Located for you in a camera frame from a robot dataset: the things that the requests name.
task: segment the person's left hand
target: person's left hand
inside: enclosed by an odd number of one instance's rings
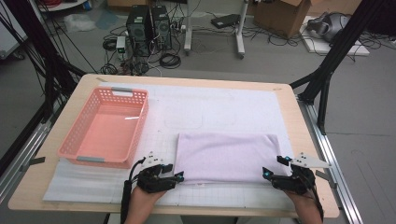
[[[131,201],[129,201],[129,211],[125,224],[144,223],[154,208],[154,204],[165,193],[166,191],[147,193],[136,186],[131,193]]]

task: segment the folded towel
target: folded towel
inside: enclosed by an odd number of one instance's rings
[[[213,182],[265,183],[262,167],[286,175],[276,161],[279,143],[268,133],[180,133],[175,174],[184,171],[184,184]]]

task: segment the basket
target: basket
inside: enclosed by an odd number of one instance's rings
[[[131,168],[149,112],[147,91],[95,88],[58,155],[74,164]]]

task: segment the folded purple fabric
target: folded purple fabric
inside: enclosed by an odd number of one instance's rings
[[[180,133],[175,174],[184,171],[184,184],[214,182],[264,183],[262,167],[286,175],[274,134]]]

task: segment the human arm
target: human arm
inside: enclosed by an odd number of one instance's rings
[[[293,192],[285,193],[293,201],[297,215],[304,224],[321,224],[323,223],[320,218],[318,207],[309,194],[298,195]]]
[[[128,216],[124,224],[143,224],[154,208],[154,204],[165,192],[147,193],[136,186],[131,193]]]

